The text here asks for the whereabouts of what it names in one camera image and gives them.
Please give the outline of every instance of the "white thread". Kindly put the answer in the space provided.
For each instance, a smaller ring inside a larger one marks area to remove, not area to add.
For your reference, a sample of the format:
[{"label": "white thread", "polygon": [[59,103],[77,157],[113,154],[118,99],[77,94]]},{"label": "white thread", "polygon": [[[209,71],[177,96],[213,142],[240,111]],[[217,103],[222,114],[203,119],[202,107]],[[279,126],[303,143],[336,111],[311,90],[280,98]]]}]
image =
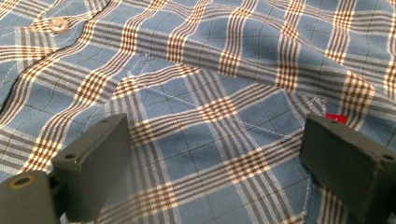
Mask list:
[{"label": "white thread", "polygon": [[[84,14],[80,14],[80,15],[90,15],[91,14],[91,12],[92,11],[90,11],[90,12],[86,12],[86,13],[84,13]],[[93,16],[90,16],[87,20],[85,20],[85,21],[88,21],[88,20],[90,20],[90,19],[92,19],[93,18]],[[80,23],[80,21],[79,22],[77,22],[77,23],[75,23],[72,27],[70,27],[70,28],[74,28],[74,29],[76,29],[76,24],[79,24]],[[57,36],[57,34],[55,34],[55,33],[49,33],[49,35],[50,36]]]},{"label": "white thread", "polygon": [[34,20],[33,22],[43,20],[43,16],[44,16],[45,14],[47,14],[48,11],[50,11],[50,10],[53,9],[54,7],[57,7],[59,4],[61,4],[62,1],[59,1],[59,2],[55,1],[54,3],[52,3],[48,8],[46,8],[44,11],[42,11],[42,12],[38,15],[38,17],[35,18],[35,20]]},{"label": "white thread", "polygon": [[65,42],[69,41],[70,38],[72,38],[72,36],[75,35],[75,34],[76,34],[76,27],[73,28],[73,34],[71,34],[64,42],[61,42],[61,43],[56,43],[56,42],[55,42],[54,46],[55,46],[56,48],[58,48],[58,45],[61,45],[62,43],[65,43]]},{"label": "white thread", "polygon": [[14,32],[11,32],[11,33],[8,33],[8,34],[0,35],[0,37],[3,37],[5,35],[12,35],[12,34],[16,34],[16,33],[17,33],[17,31],[14,31]]},{"label": "white thread", "polygon": [[[171,95],[168,95],[168,94],[163,93],[163,92],[161,92],[161,91],[157,91],[157,90],[155,90],[155,89],[153,89],[153,88],[151,88],[151,87],[148,87],[148,86],[146,86],[146,85],[139,84],[139,82],[137,81],[137,79],[136,79],[135,81],[136,81],[136,84],[137,84],[138,86],[140,85],[140,86],[149,88],[149,89],[151,89],[151,90],[153,90],[153,91],[156,91],[156,92],[158,92],[158,93],[160,93],[160,94],[162,94],[162,95],[164,95],[164,96],[167,96],[167,97],[170,97],[170,98],[175,98],[175,99],[177,99],[177,100],[179,100],[179,101],[181,101],[181,102],[183,102],[183,103],[185,103],[185,104],[194,105],[194,106],[199,107],[198,105],[195,105],[195,104],[193,104],[193,103],[184,101],[184,100],[182,100],[182,99],[179,99],[179,98],[177,98],[176,96],[171,96]],[[263,131],[266,131],[266,132],[268,132],[268,133],[274,133],[274,134],[278,134],[278,135],[281,135],[281,136],[289,137],[289,138],[292,138],[292,139],[300,140],[300,138],[291,137],[291,136],[289,136],[289,135],[285,135],[285,134],[282,134],[282,133],[276,133],[276,132],[273,132],[273,131],[270,131],[270,130],[261,128],[261,127],[256,126],[256,125],[246,123],[246,122],[244,122],[244,121],[242,121],[242,120],[238,120],[238,119],[233,119],[233,120],[235,120],[235,121],[237,121],[237,122],[244,123],[244,124],[246,124],[246,125],[248,125],[248,126],[251,126],[251,127],[254,127],[254,128],[257,128],[257,129],[260,129],[260,130],[263,130]]]},{"label": "white thread", "polygon": [[309,110],[308,113],[310,113],[312,111],[312,107],[313,107],[313,103],[315,100],[319,100],[320,101],[320,108],[321,108],[321,115],[324,116],[326,114],[326,100],[320,99],[316,96],[314,96],[314,98],[311,99],[311,104],[309,106]]},{"label": "white thread", "polygon": [[311,182],[312,182],[311,174],[308,174],[308,178],[306,182],[307,185],[306,185],[306,193],[305,193],[304,206],[303,206],[304,219],[306,219],[306,217],[308,216],[307,206],[308,206],[309,191],[311,190]]},{"label": "white thread", "polygon": [[67,6],[69,6],[69,5],[72,4],[73,2],[76,2],[76,0],[70,1],[68,4],[64,5],[64,7],[61,7],[58,11],[52,13],[52,15],[49,16],[49,18],[52,18],[56,13],[60,12],[62,9],[65,9]]},{"label": "white thread", "polygon": [[22,62],[22,61],[18,61],[16,63],[14,63],[14,65],[8,70],[8,72],[6,73],[6,76],[4,77],[3,81],[0,84],[0,87],[2,87],[4,85],[4,83],[6,82],[6,79],[7,79],[8,75],[9,75],[9,73],[11,72],[11,70],[14,69],[14,67],[17,66],[17,64],[20,63],[20,62]]}]

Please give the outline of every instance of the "stitching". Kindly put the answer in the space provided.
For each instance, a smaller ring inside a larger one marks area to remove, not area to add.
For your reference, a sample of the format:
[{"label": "stitching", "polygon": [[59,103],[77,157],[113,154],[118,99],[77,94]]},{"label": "stitching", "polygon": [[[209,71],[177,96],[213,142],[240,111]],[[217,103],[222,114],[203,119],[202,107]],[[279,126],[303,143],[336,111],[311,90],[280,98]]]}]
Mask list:
[{"label": "stitching", "polygon": [[321,107],[321,115],[322,116],[324,116],[325,114],[326,114],[326,100],[324,100],[324,99],[320,99],[320,98],[318,98],[318,97],[316,97],[316,96],[314,96],[314,98],[312,98],[311,100],[310,100],[310,102],[311,102],[311,104],[310,104],[310,106],[309,106],[309,109],[308,109],[308,113],[309,112],[312,112],[312,107],[313,107],[313,103],[314,103],[314,101],[315,100],[319,100],[320,101],[320,107]]},{"label": "stitching", "polygon": [[[65,42],[67,42],[67,41],[69,41],[70,40],[70,38],[72,38],[72,36],[73,35],[75,35],[76,34],[76,29],[73,29],[73,34],[71,34],[65,41],[63,41],[63,42],[61,42],[61,43],[54,43],[54,47],[56,47],[56,48],[58,48],[58,45],[61,45],[61,44],[63,44],[63,43],[65,43]],[[0,88],[4,85],[4,83],[6,82],[6,79],[7,79],[7,77],[8,77],[8,75],[11,73],[11,71],[12,71],[12,69],[18,64],[18,63],[21,63],[21,62],[24,62],[25,60],[23,60],[23,61],[17,61],[17,62],[15,62],[14,63],[14,65],[12,65],[12,67],[8,70],[8,72],[6,73],[6,75],[4,76],[4,78],[3,78],[3,80],[2,80],[2,82],[1,82],[1,84],[0,84]]]},{"label": "stitching", "polygon": [[[146,56],[146,55],[145,55],[145,54],[144,54],[144,55],[141,55],[141,56],[137,59],[137,61],[136,61],[136,63],[134,64],[134,66],[133,66],[131,69],[128,69],[128,73],[125,75],[125,77],[129,77],[129,76],[131,75],[131,70],[133,70],[133,69],[139,64],[140,60],[141,60],[144,56]],[[142,69],[140,70],[140,72],[138,73],[138,75],[143,71],[143,69],[145,69],[145,67],[147,66],[148,63],[149,63],[149,61],[146,61],[145,65],[143,65],[143,67],[142,67]],[[96,114],[101,108],[103,108],[105,105],[107,105],[110,101],[111,101],[111,96],[109,97],[109,99],[108,99],[104,104],[100,105],[100,106],[90,115],[90,117],[89,117],[89,119],[88,119],[88,122],[85,124],[84,130],[82,131],[83,133],[86,132],[86,130],[87,130],[87,128],[88,128],[88,125],[90,124],[91,119],[95,116],[95,114]]]},{"label": "stitching", "polygon": [[68,4],[64,5],[64,7],[61,7],[58,11],[52,13],[52,15],[50,15],[48,18],[52,18],[56,13],[60,12],[62,9],[65,9],[67,6],[69,6],[73,2],[76,2],[76,0],[70,1]]},{"label": "stitching", "polygon": [[52,3],[51,5],[49,5],[48,8],[46,8],[45,10],[43,10],[34,20],[35,21],[39,21],[39,20],[43,20],[43,16],[45,16],[45,14],[47,14],[51,9],[57,7],[59,4],[62,3],[62,1],[57,2],[56,0],[54,1],[54,3]]},{"label": "stitching", "polygon": [[[139,53],[144,53],[144,54],[146,54],[147,57],[151,55],[149,52],[139,52]],[[97,61],[97,62],[100,62],[100,63],[107,63],[107,62],[103,62],[103,61],[98,60],[98,59],[93,59],[93,60],[95,60],[95,61]],[[111,64],[111,65],[112,65],[112,66],[117,66],[117,67],[120,68],[120,69],[128,70],[128,68],[122,68],[122,67],[120,67],[120,66],[118,66],[118,65],[116,65],[116,64]],[[259,81],[255,81],[255,80],[252,80],[252,79],[249,79],[249,78],[248,78],[247,80],[250,80],[250,81],[252,81],[253,83],[262,84],[262,83],[259,82]],[[313,96],[312,94],[304,94],[304,93],[301,93],[301,92],[296,92],[295,94],[298,94],[298,95],[300,95],[300,96],[307,97],[307,98],[312,98],[312,97],[314,97],[314,98],[317,98],[318,100],[320,100],[321,102],[324,102],[324,103],[327,102],[327,100],[319,98],[320,95],[318,95],[318,94],[317,94],[317,96]]]},{"label": "stitching", "polygon": [[[97,10],[97,9],[99,9],[99,8],[95,8],[95,9],[93,9],[92,11],[90,11],[90,12],[86,12],[86,13],[83,13],[83,14],[80,14],[80,15],[90,15],[90,13],[91,12],[93,12],[93,11],[95,11],[95,10]],[[81,21],[79,21],[79,22],[77,22],[76,24],[74,24],[72,27],[70,27],[70,28],[73,28],[74,29],[74,33],[72,34],[72,35],[75,35],[76,34],[76,26],[80,23]],[[49,33],[49,35],[51,35],[51,36],[56,36],[56,34],[55,33]]]},{"label": "stitching", "polygon": [[[184,101],[184,100],[182,100],[182,99],[179,99],[179,98],[176,97],[176,96],[171,96],[171,95],[168,95],[168,94],[163,93],[163,92],[161,92],[161,91],[157,91],[157,90],[155,90],[155,89],[153,89],[153,88],[151,88],[151,87],[148,87],[148,86],[146,86],[146,85],[144,85],[144,84],[142,85],[142,84],[140,84],[140,83],[137,81],[137,79],[135,80],[135,82],[136,82],[136,84],[137,84],[138,86],[143,86],[143,87],[149,88],[149,89],[151,89],[151,90],[153,90],[153,91],[156,91],[156,92],[158,92],[159,94],[162,94],[162,95],[164,95],[164,96],[166,96],[166,97],[175,98],[175,99],[177,99],[177,100],[179,100],[179,101],[181,101],[181,102],[183,102],[183,103],[185,103],[185,104],[194,105],[194,106],[199,107],[199,105],[195,105],[195,104],[193,104],[193,103]],[[261,128],[261,127],[259,127],[259,126],[257,126],[257,125],[253,125],[253,124],[250,124],[250,123],[246,123],[246,122],[244,122],[244,121],[242,121],[242,120],[239,120],[239,119],[234,119],[234,118],[231,118],[231,117],[230,117],[230,119],[233,119],[233,120],[235,120],[235,121],[237,121],[237,122],[244,123],[244,124],[246,124],[246,125],[248,125],[248,126],[251,126],[251,127],[254,127],[254,128],[257,128],[257,129],[260,129],[260,130],[263,130],[263,131],[266,131],[266,132],[268,132],[268,133],[275,133],[275,134],[278,134],[278,135],[281,135],[281,136],[285,136],[285,137],[288,137],[288,138],[300,140],[300,138],[291,137],[290,135],[285,135],[285,134],[282,134],[282,133],[276,133],[276,132],[273,132],[273,131],[270,131],[270,130]]]},{"label": "stitching", "polygon": [[17,31],[14,31],[14,32],[11,32],[11,33],[8,33],[8,34],[4,34],[4,35],[0,35],[0,37],[3,37],[3,36],[5,36],[5,35],[12,35],[12,34],[16,34],[17,33]]},{"label": "stitching", "polygon": [[306,218],[308,217],[308,211],[307,211],[307,206],[308,206],[308,198],[309,198],[309,192],[311,191],[311,174],[308,174],[308,178],[306,179],[307,185],[306,185],[306,192],[305,192],[305,199],[304,199],[304,206],[303,206],[303,212],[304,212],[304,223],[306,221]]},{"label": "stitching", "polygon": [[16,63],[14,63],[14,65],[8,70],[8,72],[6,73],[6,75],[5,75],[4,78],[3,78],[3,81],[2,81],[1,84],[0,84],[0,88],[1,88],[1,87],[4,85],[4,83],[6,82],[6,79],[7,79],[8,75],[9,75],[9,73],[11,72],[11,70],[14,69],[14,67],[15,67],[18,63],[21,63],[21,62],[23,62],[23,61],[18,61],[18,62],[16,62]]}]

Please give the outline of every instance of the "plaid shirt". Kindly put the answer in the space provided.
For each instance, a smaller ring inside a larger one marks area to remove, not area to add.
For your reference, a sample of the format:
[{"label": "plaid shirt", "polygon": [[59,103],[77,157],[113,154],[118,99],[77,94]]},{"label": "plaid shirt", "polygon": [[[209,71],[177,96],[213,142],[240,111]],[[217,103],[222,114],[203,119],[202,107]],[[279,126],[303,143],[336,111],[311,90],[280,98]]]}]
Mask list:
[{"label": "plaid shirt", "polygon": [[395,57],[395,0],[1,0],[0,179],[126,113],[99,223],[357,223],[301,165],[304,119],[396,149]]}]

